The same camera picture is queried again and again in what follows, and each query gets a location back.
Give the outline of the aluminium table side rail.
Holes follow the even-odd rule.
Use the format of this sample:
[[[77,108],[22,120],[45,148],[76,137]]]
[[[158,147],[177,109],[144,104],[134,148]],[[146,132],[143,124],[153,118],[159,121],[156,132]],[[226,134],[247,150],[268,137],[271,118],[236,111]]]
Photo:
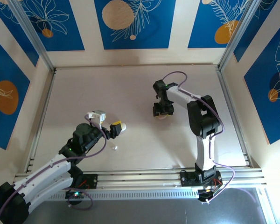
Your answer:
[[[26,151],[24,157],[25,163],[23,165],[23,168],[21,168],[21,171],[23,171],[23,173],[25,174],[31,171],[30,161],[34,159],[36,154],[39,138],[44,123],[44,118],[48,108],[49,98],[55,80],[55,74],[56,74],[56,69],[48,72],[46,76],[46,80],[44,82],[44,86],[41,89],[40,96],[37,101],[38,104],[36,105],[37,106],[36,112],[34,115],[31,131],[28,136],[28,141],[26,144]]]
[[[221,85],[221,88],[222,88],[222,91],[223,91],[223,94],[224,94],[225,101],[227,103],[229,114],[231,116],[231,120],[232,120],[233,126],[235,128],[235,132],[237,134],[237,138],[238,138],[239,144],[241,146],[243,155],[247,157],[245,159],[246,164],[247,164],[248,167],[254,168],[254,164],[253,164],[253,162],[251,160],[251,157],[249,155],[247,144],[246,144],[243,132],[241,130],[238,117],[236,115],[235,107],[234,107],[232,99],[231,99],[231,94],[229,92],[227,83],[224,79],[224,75],[223,75],[223,73],[221,72],[221,70],[219,69],[218,66],[216,67],[216,73],[217,73],[218,80],[220,82],[220,85]]]

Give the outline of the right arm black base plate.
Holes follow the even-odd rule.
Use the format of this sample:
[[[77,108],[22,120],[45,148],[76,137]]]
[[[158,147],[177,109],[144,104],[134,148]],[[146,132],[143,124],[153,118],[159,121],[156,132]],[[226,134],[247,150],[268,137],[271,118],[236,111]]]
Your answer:
[[[220,176],[221,173],[216,171],[212,177],[203,180],[202,175],[197,172],[188,172],[186,170],[180,171],[182,187],[215,186],[215,180],[218,180]]]

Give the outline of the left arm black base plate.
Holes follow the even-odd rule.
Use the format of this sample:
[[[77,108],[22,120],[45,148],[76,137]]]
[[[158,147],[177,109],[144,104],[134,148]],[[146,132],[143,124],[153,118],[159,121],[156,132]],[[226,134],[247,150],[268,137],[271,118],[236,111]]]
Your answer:
[[[80,174],[73,178],[73,183],[70,187],[76,189],[96,189],[97,183],[97,174]]]

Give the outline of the long aluminium mounting rail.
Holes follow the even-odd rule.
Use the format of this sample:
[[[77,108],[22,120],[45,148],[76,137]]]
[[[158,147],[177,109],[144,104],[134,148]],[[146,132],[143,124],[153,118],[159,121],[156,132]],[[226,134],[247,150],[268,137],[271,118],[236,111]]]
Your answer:
[[[146,190],[146,189],[180,189],[180,171],[195,171],[193,168],[143,169],[123,171],[92,171],[86,174],[97,174],[97,190]],[[228,187],[266,186],[267,181],[260,168],[218,167],[221,173],[219,181]]]

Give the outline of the aluminium frame post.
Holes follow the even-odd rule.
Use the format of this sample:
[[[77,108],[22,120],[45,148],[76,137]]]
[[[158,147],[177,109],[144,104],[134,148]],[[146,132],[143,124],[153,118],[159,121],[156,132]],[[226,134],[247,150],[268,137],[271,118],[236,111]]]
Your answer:
[[[14,14],[15,18],[19,22],[22,30],[24,31],[25,35],[33,45],[34,49],[36,50],[37,54],[43,60],[46,67],[51,71],[55,72],[55,67],[51,62],[47,51],[39,38],[36,30],[34,29],[33,25],[31,24],[27,14],[25,13],[23,7],[17,0],[7,0],[8,6],[11,9],[12,13]]]
[[[238,42],[242,38],[244,32],[246,31],[247,26],[249,25],[252,17],[254,16],[261,0],[249,0],[248,6],[243,12],[241,19],[238,22],[238,25],[235,29],[234,34],[232,35],[227,47],[217,64],[218,71],[222,71],[224,66],[227,64],[229,58],[232,56],[234,49],[238,45]]]

